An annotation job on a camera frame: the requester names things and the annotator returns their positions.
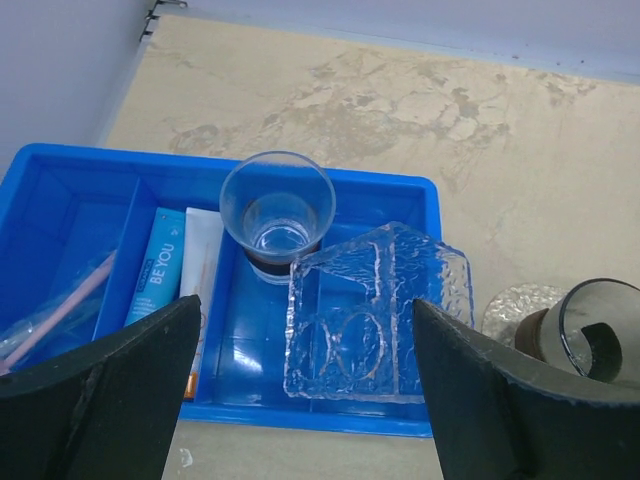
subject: glass cup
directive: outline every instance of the glass cup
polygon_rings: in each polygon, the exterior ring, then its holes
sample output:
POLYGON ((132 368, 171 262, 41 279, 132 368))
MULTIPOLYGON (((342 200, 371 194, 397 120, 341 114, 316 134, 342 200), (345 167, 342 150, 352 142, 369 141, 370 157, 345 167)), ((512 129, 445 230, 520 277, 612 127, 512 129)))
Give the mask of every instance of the glass cup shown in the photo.
POLYGON ((640 290, 611 278, 575 286, 525 318, 516 349, 569 373, 640 388, 640 290))
POLYGON ((220 191, 220 215, 264 281, 289 282, 291 262, 314 252, 336 212, 331 180, 303 155, 273 151, 242 162, 220 191))

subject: beige marble surface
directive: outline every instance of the beige marble surface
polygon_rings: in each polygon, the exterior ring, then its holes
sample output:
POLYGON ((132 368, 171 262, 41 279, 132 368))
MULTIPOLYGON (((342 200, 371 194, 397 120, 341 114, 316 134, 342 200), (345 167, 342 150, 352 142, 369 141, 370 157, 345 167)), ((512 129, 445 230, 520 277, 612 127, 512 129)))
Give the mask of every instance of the beige marble surface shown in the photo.
MULTIPOLYGON (((639 87, 164 17, 107 145, 428 177, 479 318, 515 283, 640 284, 639 87)), ((431 441, 190 424, 166 472, 441 478, 431 441)))

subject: textured glass plate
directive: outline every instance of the textured glass plate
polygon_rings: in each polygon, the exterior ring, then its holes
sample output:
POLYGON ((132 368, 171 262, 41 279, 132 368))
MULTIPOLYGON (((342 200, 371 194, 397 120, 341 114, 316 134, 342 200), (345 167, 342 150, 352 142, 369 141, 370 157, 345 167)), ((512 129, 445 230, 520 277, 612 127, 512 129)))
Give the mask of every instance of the textured glass plate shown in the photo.
POLYGON ((284 389, 290 396, 422 403, 412 301, 473 326, 465 256, 401 223, 292 266, 284 389))

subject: metal bracket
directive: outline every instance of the metal bracket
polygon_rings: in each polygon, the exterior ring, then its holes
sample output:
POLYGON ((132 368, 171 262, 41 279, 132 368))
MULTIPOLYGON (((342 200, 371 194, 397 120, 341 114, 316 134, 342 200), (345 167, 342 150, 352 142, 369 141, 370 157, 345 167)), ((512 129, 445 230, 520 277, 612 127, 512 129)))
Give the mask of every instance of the metal bracket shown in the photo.
POLYGON ((189 4, 184 0, 156 0, 153 7, 147 11, 147 15, 144 17, 144 29, 140 35, 140 41, 145 38, 151 37, 155 31, 160 15, 156 12, 158 6, 168 5, 178 8, 188 8, 189 4))

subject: blue plastic tray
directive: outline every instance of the blue plastic tray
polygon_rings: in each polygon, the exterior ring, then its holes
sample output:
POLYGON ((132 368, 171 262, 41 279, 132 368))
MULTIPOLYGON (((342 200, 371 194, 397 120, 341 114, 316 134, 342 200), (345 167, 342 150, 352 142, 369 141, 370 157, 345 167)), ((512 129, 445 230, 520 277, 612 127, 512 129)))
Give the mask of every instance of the blue plastic tray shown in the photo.
MULTIPOLYGON (((0 329, 118 253, 99 315, 30 358, 40 362, 122 328, 158 206, 218 209, 236 161, 29 145, 0 189, 0 329)), ((435 186, 417 177, 329 170, 337 212, 323 245, 390 221, 440 238, 435 186)), ((184 420, 429 437, 424 405, 290 398, 283 390, 286 287, 253 274, 225 234, 196 398, 184 420)))

